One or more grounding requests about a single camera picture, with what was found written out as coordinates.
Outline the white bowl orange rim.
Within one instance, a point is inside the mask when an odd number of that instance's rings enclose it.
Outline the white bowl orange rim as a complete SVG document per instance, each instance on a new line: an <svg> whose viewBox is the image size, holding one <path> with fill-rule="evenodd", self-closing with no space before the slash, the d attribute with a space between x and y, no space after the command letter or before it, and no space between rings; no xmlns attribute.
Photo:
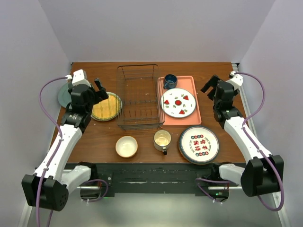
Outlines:
<svg viewBox="0 0 303 227"><path fill-rule="evenodd" d="M138 150L137 140L132 136L123 136L116 142L116 153L123 158L133 157Z"/></svg>

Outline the cream mug black handle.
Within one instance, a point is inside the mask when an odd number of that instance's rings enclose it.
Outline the cream mug black handle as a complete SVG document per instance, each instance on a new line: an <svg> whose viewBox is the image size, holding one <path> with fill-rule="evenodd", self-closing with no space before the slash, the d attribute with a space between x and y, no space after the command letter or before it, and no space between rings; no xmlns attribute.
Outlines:
<svg viewBox="0 0 303 227"><path fill-rule="evenodd" d="M167 149L171 144L171 134L166 130L159 130L153 136L153 143L158 151L161 151L163 155L167 155Z"/></svg>

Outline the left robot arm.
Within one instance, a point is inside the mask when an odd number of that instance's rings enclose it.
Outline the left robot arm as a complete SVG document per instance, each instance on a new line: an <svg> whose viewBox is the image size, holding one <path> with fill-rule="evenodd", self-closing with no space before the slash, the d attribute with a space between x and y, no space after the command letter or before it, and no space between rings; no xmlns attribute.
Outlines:
<svg viewBox="0 0 303 227"><path fill-rule="evenodd" d="M58 135L43 162L32 175L25 175L21 185L29 206L61 211L69 195L80 185L94 185L98 181L96 164L79 162L63 175L72 150L91 121L93 105L108 99L99 79L94 80L98 90L85 79L80 84L70 83L71 102L61 123L56 125Z"/></svg>

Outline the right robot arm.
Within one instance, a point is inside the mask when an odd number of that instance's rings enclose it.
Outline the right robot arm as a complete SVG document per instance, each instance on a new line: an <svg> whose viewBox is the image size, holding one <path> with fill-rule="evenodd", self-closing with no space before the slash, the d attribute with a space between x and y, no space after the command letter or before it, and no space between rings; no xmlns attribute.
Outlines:
<svg viewBox="0 0 303 227"><path fill-rule="evenodd" d="M272 155L246 125L246 119L233 105L243 77L235 71L229 77L229 80L223 81L213 75L201 91L205 93L210 90L207 96L214 103L214 118L234 140L245 158L246 166L218 164L217 170L211 173L211 181L217 186L226 181L233 182L241 186L249 197L283 193L284 161L280 155Z"/></svg>

